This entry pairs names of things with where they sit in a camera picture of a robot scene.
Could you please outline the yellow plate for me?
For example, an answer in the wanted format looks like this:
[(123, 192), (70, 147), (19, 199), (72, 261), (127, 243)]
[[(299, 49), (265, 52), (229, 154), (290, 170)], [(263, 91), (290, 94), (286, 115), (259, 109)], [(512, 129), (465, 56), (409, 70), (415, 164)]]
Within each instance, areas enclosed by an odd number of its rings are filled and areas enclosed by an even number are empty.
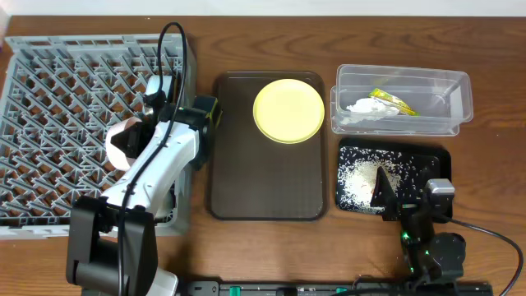
[(314, 136), (325, 119), (321, 95), (296, 79), (279, 79), (256, 95), (253, 118), (260, 132), (282, 144), (297, 144)]

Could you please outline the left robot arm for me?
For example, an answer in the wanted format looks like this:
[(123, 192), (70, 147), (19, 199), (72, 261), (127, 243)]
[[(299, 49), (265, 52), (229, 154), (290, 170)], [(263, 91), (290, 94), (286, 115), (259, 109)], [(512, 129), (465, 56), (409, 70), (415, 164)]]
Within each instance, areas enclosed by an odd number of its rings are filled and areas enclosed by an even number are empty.
[(209, 159), (221, 117), (214, 96), (199, 95), (190, 107), (166, 104), (143, 141), (145, 123), (112, 136), (117, 148), (136, 156), (128, 171), (99, 198), (79, 197), (69, 224), (66, 279), (85, 294), (174, 295), (175, 274), (159, 267), (156, 218), (185, 169)]

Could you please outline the rice grains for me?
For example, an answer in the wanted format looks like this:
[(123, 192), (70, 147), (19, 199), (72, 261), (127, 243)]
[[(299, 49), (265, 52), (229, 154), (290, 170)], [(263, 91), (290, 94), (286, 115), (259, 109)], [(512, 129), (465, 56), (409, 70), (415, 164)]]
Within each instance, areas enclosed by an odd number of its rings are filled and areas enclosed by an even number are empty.
[(376, 172), (382, 167), (397, 197), (407, 197), (404, 189), (416, 173), (416, 159), (402, 152), (341, 146), (336, 178), (336, 205), (341, 210), (380, 214), (383, 207), (371, 207)]

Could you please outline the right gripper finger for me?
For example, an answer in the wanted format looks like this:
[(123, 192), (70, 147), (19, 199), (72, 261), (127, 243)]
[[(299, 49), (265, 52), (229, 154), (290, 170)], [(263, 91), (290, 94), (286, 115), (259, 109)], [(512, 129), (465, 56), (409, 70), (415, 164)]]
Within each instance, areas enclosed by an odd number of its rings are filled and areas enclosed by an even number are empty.
[(392, 206), (396, 202), (396, 195), (391, 187), (385, 170), (379, 167), (376, 172), (376, 183), (370, 202), (371, 207)]
[(438, 158), (418, 158), (417, 180), (428, 181), (441, 176), (441, 163)]

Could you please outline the white tissue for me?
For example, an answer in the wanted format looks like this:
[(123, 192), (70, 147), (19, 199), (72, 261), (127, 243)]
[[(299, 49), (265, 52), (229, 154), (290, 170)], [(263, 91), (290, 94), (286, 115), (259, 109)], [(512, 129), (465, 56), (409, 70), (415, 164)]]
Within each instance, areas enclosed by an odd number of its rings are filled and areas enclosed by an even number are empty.
[(347, 106), (346, 109), (351, 114), (341, 120), (343, 124), (359, 123), (363, 120), (377, 121), (400, 113), (399, 109), (392, 103), (376, 97), (359, 99), (355, 104)]

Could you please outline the green snack wrapper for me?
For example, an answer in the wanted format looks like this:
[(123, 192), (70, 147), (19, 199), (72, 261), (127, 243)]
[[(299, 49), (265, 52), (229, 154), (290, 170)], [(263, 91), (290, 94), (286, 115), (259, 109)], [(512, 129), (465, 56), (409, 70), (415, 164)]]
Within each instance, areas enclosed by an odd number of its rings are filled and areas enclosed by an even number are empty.
[(384, 102), (387, 102), (394, 107), (396, 107), (400, 112), (409, 115), (409, 116), (419, 116), (420, 113), (412, 109), (409, 105), (403, 102), (397, 96), (391, 95), (383, 90), (375, 88), (372, 92), (369, 93), (369, 96), (372, 98), (380, 99)]

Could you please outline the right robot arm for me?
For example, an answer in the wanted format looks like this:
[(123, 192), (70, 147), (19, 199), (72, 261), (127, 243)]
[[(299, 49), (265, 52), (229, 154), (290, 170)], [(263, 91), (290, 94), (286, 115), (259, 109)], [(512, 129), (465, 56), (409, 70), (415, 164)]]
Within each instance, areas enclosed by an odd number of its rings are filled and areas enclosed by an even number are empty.
[(402, 201), (396, 197), (385, 170), (377, 169), (370, 206), (383, 209), (384, 221), (401, 223), (400, 242), (411, 271), (404, 281), (408, 290), (423, 290), (426, 285), (444, 290), (448, 285), (455, 286), (455, 281), (464, 275), (464, 238), (456, 233), (436, 233), (434, 229), (435, 221), (447, 221), (454, 195), (449, 179), (430, 178), (419, 199)]

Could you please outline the white bowl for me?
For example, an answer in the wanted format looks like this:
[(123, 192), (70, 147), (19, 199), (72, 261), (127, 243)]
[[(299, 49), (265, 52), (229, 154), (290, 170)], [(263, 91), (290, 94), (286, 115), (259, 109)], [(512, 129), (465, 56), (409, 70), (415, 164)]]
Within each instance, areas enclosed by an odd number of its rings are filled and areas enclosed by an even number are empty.
[(111, 165), (128, 171), (138, 156), (141, 120), (131, 117), (112, 125), (105, 138), (105, 150)]

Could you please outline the white paper cup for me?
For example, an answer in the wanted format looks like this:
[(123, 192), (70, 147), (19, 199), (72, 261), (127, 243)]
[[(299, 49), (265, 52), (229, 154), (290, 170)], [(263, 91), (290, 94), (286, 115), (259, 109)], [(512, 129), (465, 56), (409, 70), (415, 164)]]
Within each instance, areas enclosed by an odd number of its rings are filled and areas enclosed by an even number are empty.
[(157, 211), (156, 217), (158, 219), (164, 219), (168, 217), (171, 213), (173, 208), (176, 206), (176, 195), (174, 193), (174, 190), (170, 188), (161, 202), (159, 209)]

